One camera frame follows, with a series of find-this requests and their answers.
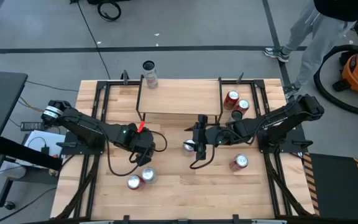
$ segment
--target wooden table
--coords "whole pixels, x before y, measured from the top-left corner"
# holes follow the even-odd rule
[[[271,110],[286,101],[279,79],[266,79],[266,92]],[[96,81],[82,81],[76,109],[91,114]],[[242,98],[249,99],[250,108],[244,117],[254,118],[255,110],[249,85],[223,85],[224,96],[229,90],[237,90]],[[139,124],[135,111],[138,86],[112,86],[110,89],[107,123]],[[262,97],[258,90],[260,103]],[[222,122],[228,119],[224,111]],[[116,177],[108,169],[107,154],[101,156],[92,212],[92,220],[122,220],[130,215],[131,220],[168,220],[168,219],[232,219],[233,214],[240,218],[273,218],[267,171],[263,155],[258,150],[257,141],[248,146],[219,146],[214,161],[198,170],[189,165],[194,157],[184,157],[182,142],[191,139],[191,132],[183,130],[194,125],[196,115],[185,114],[148,114],[145,126],[161,132],[168,139],[165,152],[155,153],[152,162],[147,164],[158,172],[158,181],[141,191],[129,190],[127,177]],[[160,136],[154,136],[157,149],[164,147]],[[128,162],[129,152],[112,148],[112,168],[116,172],[129,171],[133,164]],[[238,153],[249,158],[249,165],[239,172],[231,172],[229,161]],[[207,160],[211,148],[207,148]],[[78,188],[83,156],[75,156],[62,170],[53,203],[51,217],[58,215],[72,198]],[[288,188],[307,211],[314,213],[303,166],[299,158],[282,154],[283,171]],[[140,174],[142,168],[134,173]],[[284,214],[283,200],[276,186],[280,211]],[[81,214],[85,214],[87,192],[83,197]]]

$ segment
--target black hose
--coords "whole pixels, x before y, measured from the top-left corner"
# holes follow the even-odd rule
[[[116,17],[110,17],[107,13],[101,10],[102,5],[104,4],[112,4],[114,7],[116,7],[118,9],[118,15]],[[116,21],[118,18],[121,17],[121,8],[114,0],[103,0],[98,4],[98,13],[105,21],[112,22],[112,21]]]
[[[324,56],[323,62],[320,66],[320,68],[318,69],[318,71],[316,72],[316,74],[314,75],[314,84],[316,85],[317,90],[320,92],[320,94],[326,98],[328,101],[330,101],[331,103],[333,103],[334,105],[349,111],[351,113],[355,113],[358,114],[358,108],[355,106],[351,106],[348,105],[347,103],[342,102],[341,100],[335,98],[334,96],[332,96],[332,94],[330,94],[323,86],[323,84],[321,84],[321,80],[320,80],[320,71],[321,71],[321,67],[323,67],[324,62],[327,61],[327,59],[329,59],[331,56],[333,56],[336,53],[339,52],[343,52],[343,51],[348,51],[348,52],[352,52],[354,54],[358,54],[358,46],[356,45],[342,45],[342,46],[337,46],[334,47],[327,55]]]

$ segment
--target power strip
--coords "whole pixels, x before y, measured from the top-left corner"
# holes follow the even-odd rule
[[[42,125],[42,122],[22,122],[20,125],[21,131],[44,131],[45,128]]]

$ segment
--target can lid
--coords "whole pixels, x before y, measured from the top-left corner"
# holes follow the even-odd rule
[[[239,106],[240,106],[241,108],[247,109],[247,108],[249,107],[249,103],[248,103],[247,100],[240,100],[240,101],[239,101]]]
[[[146,61],[145,63],[143,63],[143,69],[146,71],[150,71],[151,69],[154,68],[154,62],[152,61]]]
[[[137,175],[132,175],[128,179],[128,187],[130,189],[135,189],[140,185],[140,178]]]
[[[142,178],[144,180],[151,180],[154,178],[154,170],[151,167],[146,167],[145,169],[143,169],[142,171]]]
[[[233,111],[231,113],[231,117],[235,120],[235,121],[239,121],[242,119],[242,113],[241,111]]]
[[[236,100],[240,97],[240,94],[236,91],[236,90],[231,90],[229,92],[229,96],[230,98],[232,98],[233,100]]]
[[[195,143],[195,142],[194,142],[193,140],[191,140],[191,139],[186,140],[185,142],[190,143],[190,144],[194,144],[194,143]],[[187,144],[185,144],[185,143],[183,143],[183,148],[186,149],[187,151],[194,151],[193,147],[191,147],[191,146],[189,146],[189,145],[187,145]]]
[[[248,165],[248,159],[245,155],[243,154],[239,154],[236,158],[236,162],[239,166],[241,167],[245,167],[246,165]]]

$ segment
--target wooden tabletop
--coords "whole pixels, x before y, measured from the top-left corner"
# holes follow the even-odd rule
[[[143,82],[139,112],[219,115],[219,81],[159,79],[154,89]]]
[[[271,110],[275,110],[286,101],[279,79],[265,80],[267,98]],[[85,114],[91,114],[96,81],[82,81],[76,109]],[[250,108],[244,117],[254,118],[255,110],[249,85],[223,85],[223,95],[229,90],[237,90],[241,98],[249,99]],[[139,124],[135,112],[138,86],[112,86],[110,90],[107,123]],[[258,90],[260,104],[262,97]],[[177,99],[178,104],[187,102]],[[207,107],[207,101],[200,106]],[[222,123],[228,119],[229,111],[224,110]],[[127,177],[116,177],[108,169],[107,154],[101,156],[96,182],[96,191],[92,212],[93,220],[122,220],[124,215],[130,215],[131,220],[167,220],[167,219],[232,219],[233,214],[240,218],[273,218],[273,208],[270,199],[267,172],[263,155],[258,150],[257,141],[248,146],[219,146],[216,149],[214,161],[198,170],[192,170],[189,165],[194,157],[185,157],[181,152],[182,142],[191,139],[191,132],[183,131],[194,125],[196,115],[185,114],[148,114],[145,127],[161,132],[168,139],[165,152],[155,153],[152,162],[147,166],[158,172],[158,181],[148,185],[143,191],[129,190],[126,185]],[[164,147],[160,136],[154,136],[157,149]],[[129,152],[111,147],[112,168],[124,173],[133,168],[128,162]],[[249,159],[247,168],[239,172],[229,169],[229,161],[239,153]],[[207,160],[211,156],[211,148],[207,148]],[[287,186],[296,199],[307,211],[313,213],[308,184],[303,166],[299,158],[282,154],[283,171]],[[62,170],[57,192],[53,203],[51,217],[58,215],[71,200],[78,188],[83,156],[75,156]],[[134,174],[140,174],[138,168]],[[284,214],[281,192],[276,186],[280,211]],[[81,214],[85,214],[86,192],[83,197]]]

